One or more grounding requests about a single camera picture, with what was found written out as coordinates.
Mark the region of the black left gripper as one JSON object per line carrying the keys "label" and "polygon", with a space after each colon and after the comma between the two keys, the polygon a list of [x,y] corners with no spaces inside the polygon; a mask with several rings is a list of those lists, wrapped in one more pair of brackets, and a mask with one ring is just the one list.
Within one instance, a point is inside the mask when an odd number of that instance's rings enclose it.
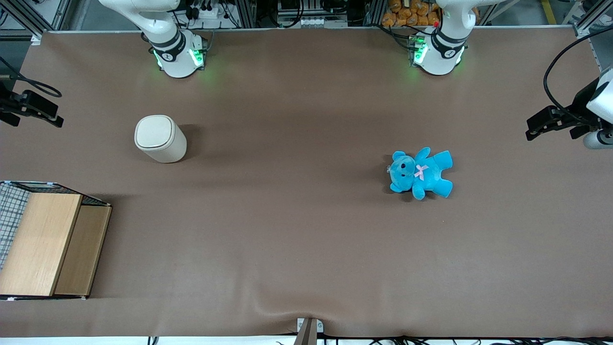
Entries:
{"label": "black left gripper", "polygon": [[555,106],[547,106],[527,119],[528,129],[525,137],[528,141],[551,131],[559,131],[567,127],[589,127],[591,130],[601,129],[601,123],[597,115],[587,109],[587,103],[596,92],[599,79],[596,78],[582,88],[573,102],[569,105],[569,112],[573,118],[562,112]]}

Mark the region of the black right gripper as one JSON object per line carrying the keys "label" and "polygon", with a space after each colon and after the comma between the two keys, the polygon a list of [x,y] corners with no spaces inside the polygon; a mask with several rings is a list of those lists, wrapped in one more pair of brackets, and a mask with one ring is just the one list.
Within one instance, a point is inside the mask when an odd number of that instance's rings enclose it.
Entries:
{"label": "black right gripper", "polygon": [[2,96],[0,101],[1,118],[32,116],[55,127],[63,127],[64,119],[57,115],[57,110],[55,103],[31,90],[22,95]]}

